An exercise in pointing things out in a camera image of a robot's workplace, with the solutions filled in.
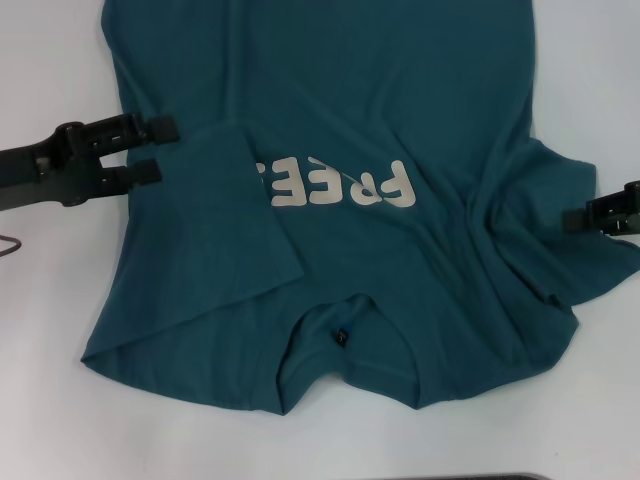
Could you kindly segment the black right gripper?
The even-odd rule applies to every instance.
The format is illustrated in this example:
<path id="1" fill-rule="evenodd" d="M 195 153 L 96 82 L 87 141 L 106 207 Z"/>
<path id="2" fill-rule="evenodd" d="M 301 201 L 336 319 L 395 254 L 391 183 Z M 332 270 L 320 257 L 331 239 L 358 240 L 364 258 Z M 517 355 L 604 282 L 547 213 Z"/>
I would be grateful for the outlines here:
<path id="1" fill-rule="evenodd" d="M 563 213 L 563 228 L 577 233 L 598 230 L 605 234 L 618 234 L 625 218 L 625 234 L 640 233 L 640 183 L 627 183 L 624 192 L 618 192 L 588 201 L 583 208 Z"/>

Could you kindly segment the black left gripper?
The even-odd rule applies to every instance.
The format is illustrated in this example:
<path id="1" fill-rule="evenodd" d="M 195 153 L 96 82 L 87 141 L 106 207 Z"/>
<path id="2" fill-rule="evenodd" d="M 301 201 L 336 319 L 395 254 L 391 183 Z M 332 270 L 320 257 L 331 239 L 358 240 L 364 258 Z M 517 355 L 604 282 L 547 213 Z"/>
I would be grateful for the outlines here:
<path id="1" fill-rule="evenodd" d="M 122 114 L 90 124 L 71 122 L 45 140 L 1 152 L 1 208 L 42 202 L 77 206 L 99 193 L 128 193 L 136 186 L 158 183 L 162 174 L 154 159 L 102 171 L 95 153 L 118 153 L 149 144 L 177 142 L 171 116 L 145 120 Z"/>

